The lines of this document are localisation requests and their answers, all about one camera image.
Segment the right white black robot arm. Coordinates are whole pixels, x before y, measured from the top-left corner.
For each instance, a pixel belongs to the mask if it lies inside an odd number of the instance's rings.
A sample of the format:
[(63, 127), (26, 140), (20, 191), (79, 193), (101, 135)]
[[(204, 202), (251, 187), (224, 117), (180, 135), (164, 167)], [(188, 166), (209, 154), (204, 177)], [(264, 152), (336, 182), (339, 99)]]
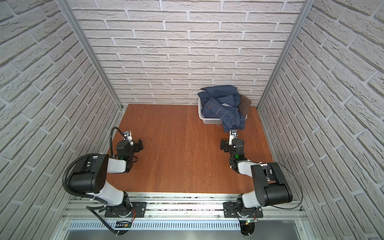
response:
[(251, 177), (254, 190), (240, 194), (235, 203), (224, 204), (225, 216), (260, 218), (262, 207), (290, 203), (293, 194), (278, 163), (256, 163), (248, 160), (244, 153), (244, 141), (221, 140), (220, 149), (230, 154), (229, 163), (236, 173)]

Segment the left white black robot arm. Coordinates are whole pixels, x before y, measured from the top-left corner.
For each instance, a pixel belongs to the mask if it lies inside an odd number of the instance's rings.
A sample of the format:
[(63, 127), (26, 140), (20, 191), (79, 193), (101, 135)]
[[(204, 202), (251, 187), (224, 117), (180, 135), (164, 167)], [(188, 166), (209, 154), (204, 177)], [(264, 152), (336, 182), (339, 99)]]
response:
[(142, 140), (123, 140), (117, 144), (117, 158), (108, 154), (86, 154), (77, 158), (65, 170), (62, 184), (67, 193), (75, 197), (96, 200), (100, 207), (92, 211), (104, 212), (106, 218), (142, 218), (146, 203), (131, 202), (129, 195), (107, 181), (107, 175), (128, 173), (132, 169), (135, 153), (144, 149)]

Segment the blue denim jeans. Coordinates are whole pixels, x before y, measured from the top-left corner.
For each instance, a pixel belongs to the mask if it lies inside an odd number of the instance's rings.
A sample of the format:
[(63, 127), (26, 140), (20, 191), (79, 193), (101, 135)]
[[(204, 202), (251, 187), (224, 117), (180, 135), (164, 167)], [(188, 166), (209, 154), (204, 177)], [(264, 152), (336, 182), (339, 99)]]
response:
[(241, 95), (232, 85), (221, 85), (202, 88), (198, 93), (201, 101), (202, 116), (219, 119), (226, 133), (230, 130), (244, 130), (245, 116), (239, 112)]

